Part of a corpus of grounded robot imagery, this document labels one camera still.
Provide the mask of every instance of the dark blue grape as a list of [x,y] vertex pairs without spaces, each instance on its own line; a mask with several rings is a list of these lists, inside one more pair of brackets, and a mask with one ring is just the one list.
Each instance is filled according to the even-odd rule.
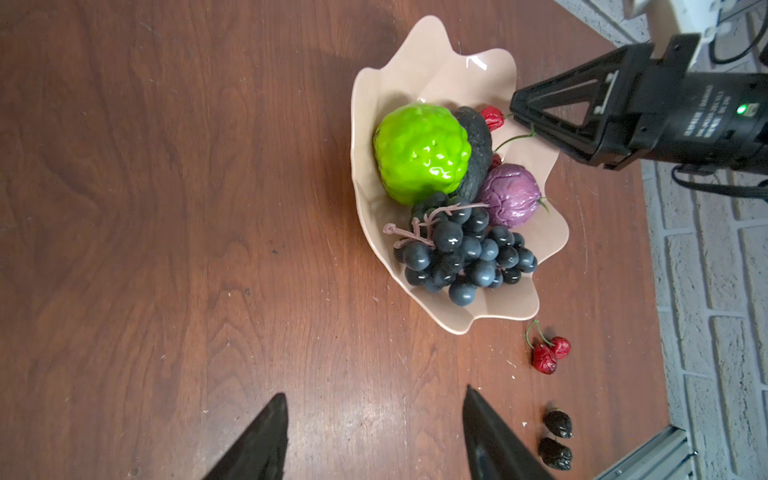
[[[426,211],[427,217],[432,215],[432,212],[437,210],[436,208],[429,208]],[[448,214],[446,212],[438,212],[437,215],[435,215],[434,221],[435,222],[445,222],[448,220]]]
[[458,278],[448,289],[448,296],[458,306],[467,306],[475,301],[476,287],[466,278]]
[[424,269],[420,272],[416,272],[406,267],[406,280],[413,286],[419,286],[423,284],[429,278],[429,270]]
[[522,278],[522,273],[517,268],[508,268],[502,271],[504,277],[504,283],[508,285],[515,285]]
[[537,268],[538,268],[538,259],[534,258],[533,263],[531,263],[528,266],[521,267],[520,271],[523,273],[533,273],[536,271]]
[[420,222],[424,221],[424,214],[427,211],[427,207],[424,204],[416,204],[411,208],[411,219],[418,218]]
[[480,253],[480,260],[496,260],[498,255],[498,245],[490,238],[486,238],[482,241],[482,252]]
[[464,254],[464,258],[468,262],[471,262],[473,260],[477,260],[480,257],[480,253],[482,252],[482,244],[480,243],[480,240],[475,237],[464,236],[462,245],[458,249]]
[[[469,202],[461,195],[456,195],[448,199],[448,205],[469,205]],[[461,210],[454,210],[451,213],[451,222],[463,225],[469,220],[469,215],[472,213],[471,208],[462,208]]]
[[402,251],[405,247],[395,248],[395,260],[399,261],[400,263],[403,262],[402,259]]
[[521,234],[514,232],[512,236],[514,237],[514,243],[512,244],[514,248],[525,247],[525,238]]
[[469,215],[469,220],[464,224],[467,230],[482,232],[488,226],[488,211],[483,207],[475,207]]
[[518,264],[520,255],[514,247],[504,247],[499,250],[498,257],[496,257],[496,263],[501,268],[512,268]]
[[520,270],[523,270],[524,268],[528,268],[529,266],[533,265],[534,260],[536,260],[536,257],[534,257],[533,252],[531,252],[529,249],[525,247],[518,248],[518,255],[520,256],[520,260],[518,261],[518,268]]
[[470,282],[485,288],[493,283],[493,279],[496,278],[496,263],[487,260],[477,260],[465,271]]
[[432,278],[428,278],[427,281],[425,281],[422,286],[424,287],[424,290],[430,292],[430,293],[437,293],[440,290],[442,290],[442,286],[437,286],[432,282]]
[[456,280],[456,274],[458,272],[448,272],[442,269],[439,266],[436,266],[432,269],[432,272],[430,273],[429,280],[432,282],[433,285],[443,288],[451,283],[453,283],[453,280]]
[[402,250],[402,260],[409,269],[420,272],[432,261],[432,250],[422,242],[411,242]]
[[502,272],[496,270],[496,276],[493,279],[493,283],[488,285],[490,288],[499,288],[504,283],[504,276]]
[[437,265],[445,272],[458,273],[464,268],[464,254],[460,250],[440,255]]
[[496,225],[488,232],[488,238],[492,238],[500,247],[509,247],[515,240],[512,232],[503,225]]
[[427,208],[445,207],[447,203],[448,195],[443,192],[435,192],[424,200],[424,204]]
[[463,240],[462,228],[453,222],[438,223],[432,231],[432,241],[435,242],[435,247],[441,252],[458,250]]

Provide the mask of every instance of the grape bunch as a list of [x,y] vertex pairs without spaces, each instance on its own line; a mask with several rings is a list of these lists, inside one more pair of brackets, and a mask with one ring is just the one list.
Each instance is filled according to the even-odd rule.
[[488,228],[486,207],[435,192],[413,206],[412,232],[387,224],[385,233],[405,237],[395,242],[395,258],[406,265],[408,283],[433,293],[448,286],[451,301],[467,306],[478,287],[514,285],[523,273],[535,272],[538,261],[523,236]]

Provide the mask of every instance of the brick wall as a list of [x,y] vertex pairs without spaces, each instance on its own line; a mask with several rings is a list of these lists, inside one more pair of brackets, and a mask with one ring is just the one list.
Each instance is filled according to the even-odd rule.
[[700,478],[765,479],[768,203],[691,193],[671,167],[644,165],[670,417],[691,435]]

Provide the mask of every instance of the beige bowl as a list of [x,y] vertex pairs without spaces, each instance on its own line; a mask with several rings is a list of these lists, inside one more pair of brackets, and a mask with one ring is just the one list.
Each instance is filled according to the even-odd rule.
[[[506,50],[494,49],[477,55],[459,55],[451,48],[442,22],[424,17],[382,69],[364,68],[358,73],[352,89],[352,178],[355,184],[360,224],[374,253],[384,263],[397,283],[437,323],[449,332],[463,334],[472,322],[483,316],[527,320],[538,312],[538,294],[531,275],[525,274],[516,285],[502,285],[496,290],[478,289],[475,301],[467,307],[456,306],[448,298],[448,289],[430,293],[410,286],[404,267],[392,252],[395,235],[382,232],[393,222],[408,228],[410,208],[398,204],[384,190],[373,156],[372,137],[379,122],[389,112],[405,104],[421,101],[448,108],[468,105],[482,108],[493,105],[508,111],[515,91],[517,68]],[[493,143],[527,133],[522,127],[506,121],[494,131]],[[499,152],[505,162],[527,168],[545,194],[545,182],[558,151],[533,137],[512,141]],[[539,263],[558,252],[568,241],[568,225],[552,206],[543,208],[522,227],[525,246]]]

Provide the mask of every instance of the purple cabbage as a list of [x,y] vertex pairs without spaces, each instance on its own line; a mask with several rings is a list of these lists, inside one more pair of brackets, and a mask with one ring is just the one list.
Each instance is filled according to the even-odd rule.
[[490,205],[492,226],[514,228],[533,216],[540,198],[541,190],[531,172],[521,165],[501,164],[488,172],[476,201]]

